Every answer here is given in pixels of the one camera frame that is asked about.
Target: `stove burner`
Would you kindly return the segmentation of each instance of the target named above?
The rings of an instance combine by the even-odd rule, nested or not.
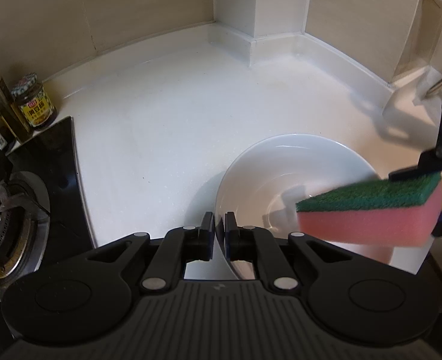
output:
[[[49,228],[49,195],[31,172],[0,182],[0,300],[16,279],[39,268]]]

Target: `green and pink sponge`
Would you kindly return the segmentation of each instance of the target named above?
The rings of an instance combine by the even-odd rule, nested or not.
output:
[[[439,173],[337,188],[296,204],[299,229],[333,242],[422,246],[442,210]]]

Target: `countertop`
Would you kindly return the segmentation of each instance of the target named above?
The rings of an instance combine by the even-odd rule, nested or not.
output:
[[[294,56],[248,67],[206,43],[97,81],[63,100],[58,118],[74,119],[88,221],[100,246],[137,231],[158,238],[200,224],[231,162],[278,134],[331,138],[386,177],[435,144],[436,107],[406,98],[383,113]],[[416,271],[427,248],[397,248],[392,263]],[[216,258],[188,264],[187,276],[231,277]]]

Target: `black glass stovetop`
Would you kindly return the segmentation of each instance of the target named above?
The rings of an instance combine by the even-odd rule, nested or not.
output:
[[[76,171],[73,119],[66,117],[7,157],[13,171],[37,174],[49,193],[51,221],[41,267],[93,249]]]

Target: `gas stove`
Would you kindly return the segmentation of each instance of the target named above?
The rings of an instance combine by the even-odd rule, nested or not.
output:
[[[21,276],[92,248],[72,118],[0,151],[0,301]]]

